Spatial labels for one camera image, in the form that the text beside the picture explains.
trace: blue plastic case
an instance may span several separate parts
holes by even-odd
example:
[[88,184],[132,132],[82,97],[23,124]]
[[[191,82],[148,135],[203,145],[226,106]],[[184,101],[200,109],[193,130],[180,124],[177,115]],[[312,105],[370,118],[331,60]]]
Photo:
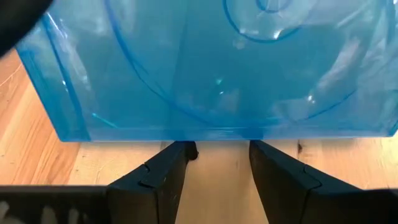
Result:
[[392,0],[55,0],[17,50],[63,141],[397,129]]

